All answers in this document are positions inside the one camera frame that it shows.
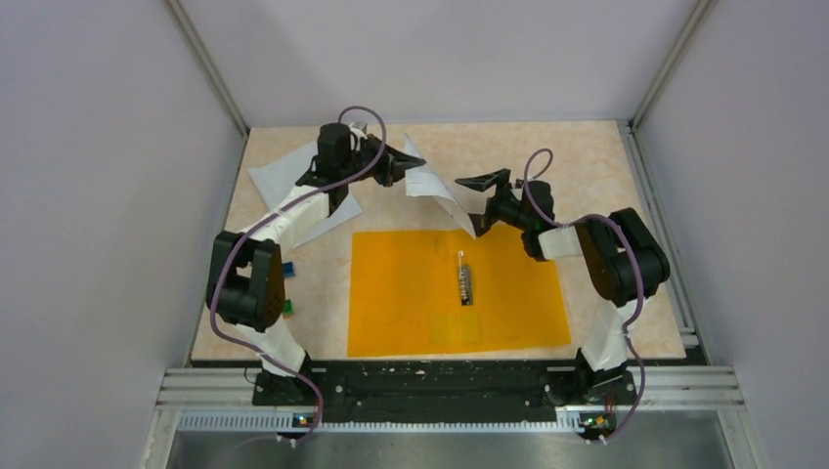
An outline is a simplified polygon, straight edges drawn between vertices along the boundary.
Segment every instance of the white paper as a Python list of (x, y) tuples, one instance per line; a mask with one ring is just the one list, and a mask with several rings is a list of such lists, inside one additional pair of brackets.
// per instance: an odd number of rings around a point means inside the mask
[[(311, 167), (311, 158), (317, 154), (317, 143), (311, 142), (261, 168), (250, 168), (247, 172), (253, 184), (262, 195), (268, 210), (273, 210), (287, 197), (296, 180)], [(293, 247), (301, 246), (323, 233), (363, 213), (363, 207), (352, 194), (348, 194), (340, 206), (328, 218), (311, 229)]]
[[(412, 142), (408, 135), (405, 137), (406, 145), (404, 146), (403, 152), (411, 156), (423, 158), (415, 143)], [(406, 195), (409, 197), (431, 196), (441, 207), (449, 212), (449, 215), (452, 216), (464, 231), (469, 233), (473, 239), (476, 237), (475, 228), (472, 225), (469, 214), (460, 205), (452, 190), (449, 189), (449, 186), (444, 183), (428, 163), (406, 171)]]

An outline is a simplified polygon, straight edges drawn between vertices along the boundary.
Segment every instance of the small metal object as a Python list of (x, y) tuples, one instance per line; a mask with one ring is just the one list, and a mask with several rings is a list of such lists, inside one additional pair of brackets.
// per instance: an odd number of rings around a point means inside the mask
[(472, 270), (468, 264), (463, 264), (463, 251), (458, 251), (458, 288), (460, 290), (460, 305), (471, 305)]

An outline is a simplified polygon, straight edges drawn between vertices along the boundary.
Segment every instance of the metal frame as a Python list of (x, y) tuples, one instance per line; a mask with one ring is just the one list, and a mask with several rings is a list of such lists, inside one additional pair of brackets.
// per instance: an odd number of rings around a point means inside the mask
[[(191, 51), (205, 79), (214, 91), (223, 109), (245, 137), (249, 128), (222, 80), (195, 27), (180, 0), (163, 0)], [(698, 338), (698, 324), (693, 315), (691, 298), (685, 286), (685, 275), (664, 209), (654, 187), (644, 150), (637, 131), (659, 99), (673, 71), (700, 24), (711, 12), (716, 0), (699, 0), (688, 21), (679, 33), (676, 43), (654, 77), (644, 99), (629, 121), (619, 121), (619, 131), (642, 200), (646, 218), (657, 239), (666, 247), (666, 253), (675, 266), (668, 288), (676, 312), (676, 321), (686, 349), (702, 347)], [(172, 368), (161, 383), (153, 421), (142, 457), (142, 468), (165, 468), (179, 425), (193, 431), (262, 431), (286, 429), (287, 422), (297, 413), (308, 413), (310, 407), (254, 407), (251, 403), (254, 384), (248, 381), (247, 368)], [(767, 461), (752, 428), (739, 384), (730, 366), (648, 366), (648, 385), (642, 406), (638, 411), (713, 410), (718, 413), (726, 446), (737, 469), (762, 468)], [(633, 369), (638, 380), (638, 369)], [(621, 410), (628, 407), (619, 406)], [(601, 411), (598, 406), (566, 405), (556, 409), (562, 416), (558, 422), (547, 424), (510, 423), (503, 425), (420, 425), (420, 424), (325, 424), (321, 432), (555, 432), (573, 431), (578, 426), (580, 412)]]
[(644, 99), (642, 99), (642, 102), (636, 109), (636, 113), (631, 119), (631, 128), (634, 133), (642, 126), (642, 123), (650, 113), (650, 109), (665, 89), (665, 85), (671, 81), (676, 66), (682, 61), (685, 52), (688, 50), (688, 46), (690, 46), (691, 41), (693, 41), (694, 36), (699, 30), (699, 26), (705, 21), (705, 18), (708, 17), (708, 14), (716, 4), (717, 0), (697, 0), (697, 4), (694, 6), (693, 11), (691, 11), (688, 21), (685, 22), (685, 26), (682, 27), (679, 36), (676, 38), (674, 47), (671, 48), (668, 56), (665, 57), (665, 61), (662, 63), (656, 76), (654, 76), (647, 93), (645, 93)]
[(231, 118), (239, 133), (243, 137), (246, 137), (250, 133), (250, 127), (244, 123), (244, 118), (241, 116), (239, 107), (236, 105), (230, 90), (228, 90), (225, 80), (222, 79), (222, 75), (219, 74), (219, 69), (216, 68), (213, 60), (210, 59), (204, 43), (198, 37), (196, 27), (193, 26), (193, 22), (190, 20), (187, 11), (185, 11), (180, 0), (163, 0), (163, 3), (167, 8), (167, 12), (170, 14), (170, 18), (176, 22), (176, 26), (178, 26), (184, 35), (184, 40), (190, 47), (193, 58), (196, 59), (198, 67), (204, 74), (204, 79), (207, 80), (207, 84), (210, 85), (210, 89), (213, 90), (213, 94), (216, 95), (216, 99), (222, 105), (222, 109)]
[[(293, 417), (312, 413), (309, 406), (253, 406), (254, 384), (246, 374), (258, 369), (171, 368), (161, 383), (153, 423), (145, 446), (142, 468), (166, 467), (178, 430), (200, 432), (297, 432)], [(722, 422), (725, 442), (737, 469), (762, 467), (760, 447), (751, 430), (742, 393), (730, 366), (648, 366), (641, 412), (713, 410)], [(633, 370), (638, 379), (638, 370)], [(619, 406), (620, 410), (629, 409)], [(557, 422), (505, 423), (503, 425), (422, 424), (321, 424), (320, 432), (337, 433), (555, 433), (578, 427), (580, 412), (601, 411), (601, 406), (558, 407)]]

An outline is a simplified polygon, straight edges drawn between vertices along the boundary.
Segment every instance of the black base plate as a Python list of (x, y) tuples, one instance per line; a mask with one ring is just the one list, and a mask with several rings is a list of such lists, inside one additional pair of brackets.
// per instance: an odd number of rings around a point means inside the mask
[[(301, 372), (320, 387), (326, 422), (503, 423), (555, 420), (553, 402), (586, 403), (561, 361), (306, 361)], [(626, 372), (612, 383), (616, 404), (630, 404)], [(294, 378), (256, 378), (254, 405), (313, 405)]]

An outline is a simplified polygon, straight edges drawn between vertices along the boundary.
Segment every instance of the paper sheet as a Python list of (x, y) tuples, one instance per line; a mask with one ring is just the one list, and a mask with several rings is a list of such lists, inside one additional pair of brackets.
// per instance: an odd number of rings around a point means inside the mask
[[(472, 279), (471, 306), (458, 290), (458, 252)], [(494, 226), (354, 233), (348, 356), (458, 354), (569, 344), (554, 262), (526, 255), (521, 234)]]
[[(423, 158), (420, 150), (408, 135), (406, 136), (406, 145), (404, 146), (403, 152), (411, 156)], [(455, 198), (452, 190), (449, 189), (440, 176), (429, 166), (429, 163), (406, 171), (406, 195), (409, 197), (431, 196), (441, 207), (449, 212), (450, 216), (458, 222), (458, 225), (465, 232), (469, 233), (473, 239), (475, 238), (475, 229), (472, 226), (472, 220), (469, 218), (469, 214), (466, 213), (466, 210)]]
[[(276, 208), (287, 197), (296, 180), (311, 166), (311, 158), (316, 154), (317, 143), (310, 142), (267, 166), (247, 170), (269, 211)], [(301, 246), (361, 213), (363, 213), (363, 207), (354, 195), (349, 193), (334, 213), (318, 223), (293, 247)]]

